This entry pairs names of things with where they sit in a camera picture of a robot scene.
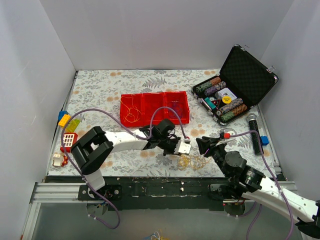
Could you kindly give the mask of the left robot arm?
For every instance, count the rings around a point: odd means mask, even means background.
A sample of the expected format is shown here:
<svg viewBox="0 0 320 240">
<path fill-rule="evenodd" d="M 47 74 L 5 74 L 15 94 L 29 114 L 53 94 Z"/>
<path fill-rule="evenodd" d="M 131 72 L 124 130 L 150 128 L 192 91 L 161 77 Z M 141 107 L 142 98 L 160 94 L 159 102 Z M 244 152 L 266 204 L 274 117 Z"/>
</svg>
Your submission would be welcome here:
<svg viewBox="0 0 320 240">
<path fill-rule="evenodd" d="M 164 119 L 157 125 L 139 128 L 133 134 L 126 131 L 103 131 L 99 126 L 93 127 L 71 147 L 73 158 L 90 185 L 89 194 L 95 200 L 106 196 L 101 166 L 112 153 L 158 147 L 163 150 L 164 155 L 183 154 L 183 140 L 170 136 L 174 129 L 175 125 L 169 119 Z"/>
</svg>

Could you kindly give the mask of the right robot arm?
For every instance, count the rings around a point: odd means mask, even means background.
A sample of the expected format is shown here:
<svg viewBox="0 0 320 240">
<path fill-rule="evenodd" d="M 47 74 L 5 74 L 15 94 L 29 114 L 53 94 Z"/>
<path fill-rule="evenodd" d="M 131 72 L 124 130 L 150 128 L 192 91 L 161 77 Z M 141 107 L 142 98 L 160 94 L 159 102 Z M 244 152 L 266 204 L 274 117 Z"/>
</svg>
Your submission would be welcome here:
<svg viewBox="0 0 320 240">
<path fill-rule="evenodd" d="M 213 158 L 227 184 L 215 187 L 213 195 L 219 199 L 253 200 L 293 221 L 300 232 L 319 239 L 320 202 L 299 196 L 277 186 L 276 181 L 266 177 L 259 170 L 249 166 L 238 151 L 225 150 L 224 136 L 212 138 L 203 136 L 196 139 L 199 153 Z"/>
</svg>

